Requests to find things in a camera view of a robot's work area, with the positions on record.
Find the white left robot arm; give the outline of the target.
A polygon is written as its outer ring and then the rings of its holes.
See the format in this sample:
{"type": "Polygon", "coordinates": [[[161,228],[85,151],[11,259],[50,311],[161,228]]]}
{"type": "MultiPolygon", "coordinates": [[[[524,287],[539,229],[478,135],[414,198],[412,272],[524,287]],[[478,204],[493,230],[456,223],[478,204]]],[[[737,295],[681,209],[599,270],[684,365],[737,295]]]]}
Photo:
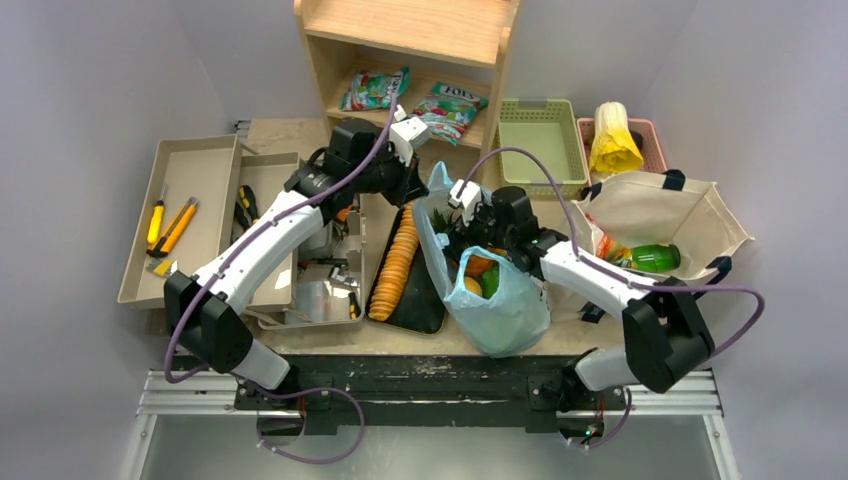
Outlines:
{"type": "Polygon", "coordinates": [[[425,195],[416,150],[429,138],[418,117],[378,129],[360,118],[341,121],[328,146],[316,150],[284,183],[260,219],[223,253],[192,274],[172,272],[164,283],[170,339],[202,369],[241,377],[272,408],[292,405],[298,370],[257,340],[241,319],[248,301],[273,270],[326,227],[360,194],[380,194],[402,206],[425,195]]]}

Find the yellow white napa cabbage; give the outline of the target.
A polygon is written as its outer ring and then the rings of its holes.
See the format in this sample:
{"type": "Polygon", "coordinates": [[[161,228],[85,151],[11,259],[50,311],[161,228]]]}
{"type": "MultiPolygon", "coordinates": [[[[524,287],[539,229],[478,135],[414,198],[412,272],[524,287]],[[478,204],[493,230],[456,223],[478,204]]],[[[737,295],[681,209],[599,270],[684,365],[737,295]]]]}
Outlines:
{"type": "Polygon", "coordinates": [[[602,174],[618,174],[639,170],[644,158],[629,128],[626,107],[616,101],[597,107],[595,133],[590,148],[589,169],[602,174]]]}

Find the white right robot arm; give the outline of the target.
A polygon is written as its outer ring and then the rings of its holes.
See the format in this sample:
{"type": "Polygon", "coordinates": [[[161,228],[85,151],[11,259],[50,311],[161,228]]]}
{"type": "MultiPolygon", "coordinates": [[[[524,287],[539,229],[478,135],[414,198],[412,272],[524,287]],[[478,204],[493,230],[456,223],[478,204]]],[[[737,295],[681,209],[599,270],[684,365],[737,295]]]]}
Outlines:
{"type": "Polygon", "coordinates": [[[561,392],[569,404],[584,407],[601,390],[624,385],[665,393],[714,352],[695,296],[682,281],[654,283],[541,227],[522,188],[502,187],[485,197],[477,184],[461,182],[451,189],[449,203],[461,211],[454,230],[462,240],[505,251],[518,270],[564,287],[620,321],[621,345],[591,350],[564,368],[561,392]]]}

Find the light blue plastic grocery bag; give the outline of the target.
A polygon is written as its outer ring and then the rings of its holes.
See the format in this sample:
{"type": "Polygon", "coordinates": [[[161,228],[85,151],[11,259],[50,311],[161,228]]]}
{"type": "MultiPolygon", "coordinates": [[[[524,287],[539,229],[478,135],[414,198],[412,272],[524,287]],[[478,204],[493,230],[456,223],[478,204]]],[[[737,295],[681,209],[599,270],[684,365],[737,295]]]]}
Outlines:
{"type": "Polygon", "coordinates": [[[454,242],[436,230],[431,216],[454,212],[447,204],[454,185],[446,165],[438,162],[426,182],[428,195],[412,206],[429,276],[438,297],[477,350],[494,358],[518,355],[536,344],[550,326],[547,291],[505,256],[483,247],[462,247],[456,260],[448,255],[454,242]],[[497,288],[488,298],[465,286],[475,259],[493,261],[498,272],[497,288]]]}

